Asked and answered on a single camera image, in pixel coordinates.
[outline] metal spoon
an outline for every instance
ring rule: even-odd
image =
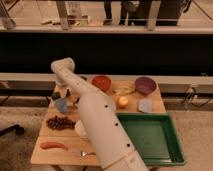
[[[95,152],[80,151],[80,156],[81,157],[85,157],[87,155],[95,155]]]

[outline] green plastic tray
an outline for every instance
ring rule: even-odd
[[[146,165],[185,164],[175,127],[169,115],[118,113],[118,119]]]

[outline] person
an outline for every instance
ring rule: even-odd
[[[121,1],[121,13],[120,13],[120,22],[119,25],[125,25],[125,20],[127,16],[127,11],[123,6],[124,0]],[[103,22],[103,25],[111,25],[112,24],[112,7],[111,1],[104,1],[104,10],[106,14],[106,19]]]

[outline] bowl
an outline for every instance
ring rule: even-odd
[[[135,80],[135,89],[144,95],[149,95],[157,88],[155,81],[149,77],[139,77]]]

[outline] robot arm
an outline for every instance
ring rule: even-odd
[[[115,105],[98,88],[75,75],[74,62],[65,58],[52,63],[59,86],[70,86],[80,95],[78,112],[101,167],[106,171],[148,171],[117,119]]]

